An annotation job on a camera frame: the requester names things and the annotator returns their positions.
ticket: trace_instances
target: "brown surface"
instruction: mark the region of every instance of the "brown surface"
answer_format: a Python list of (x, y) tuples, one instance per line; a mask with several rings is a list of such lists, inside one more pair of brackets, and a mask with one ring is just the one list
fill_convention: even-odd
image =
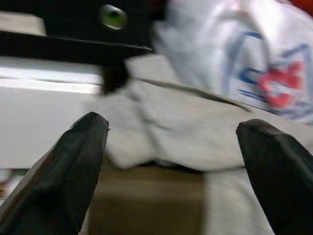
[(90, 205), (89, 235), (199, 235), (203, 178), (177, 170), (119, 170), (106, 160)]

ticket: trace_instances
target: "round hole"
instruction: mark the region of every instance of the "round hole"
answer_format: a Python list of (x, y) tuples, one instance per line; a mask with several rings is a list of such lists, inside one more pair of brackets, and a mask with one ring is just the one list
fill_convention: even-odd
[(101, 23), (111, 29), (123, 29), (126, 25), (126, 14), (115, 6), (105, 5), (101, 8)]

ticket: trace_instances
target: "red logo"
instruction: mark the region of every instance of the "red logo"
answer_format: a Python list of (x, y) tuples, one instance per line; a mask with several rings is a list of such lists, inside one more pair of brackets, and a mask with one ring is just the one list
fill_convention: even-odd
[(287, 71), (271, 69), (260, 78), (259, 85), (271, 106), (286, 108), (299, 98), (303, 78), (297, 74), (303, 68), (302, 63), (295, 62), (289, 65)]

